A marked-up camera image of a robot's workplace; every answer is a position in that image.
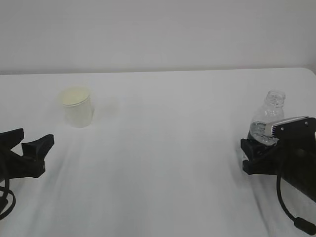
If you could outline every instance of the plastic bottle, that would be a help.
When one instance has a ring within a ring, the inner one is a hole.
[[[248,139],[254,139],[267,146],[277,143],[277,138],[265,136],[264,131],[267,123],[284,119],[284,100],[284,92],[278,90],[269,91],[264,104],[252,118]]]

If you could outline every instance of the table surface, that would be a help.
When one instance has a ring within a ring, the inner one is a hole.
[[[286,117],[316,115],[303,68],[0,76],[0,131],[54,134],[46,172],[11,180],[17,203],[3,237],[297,237],[276,178],[241,169],[239,140],[270,89]],[[58,93],[92,91],[92,124],[64,121]],[[14,148],[21,153],[21,147]],[[294,216],[316,205],[282,182]]]

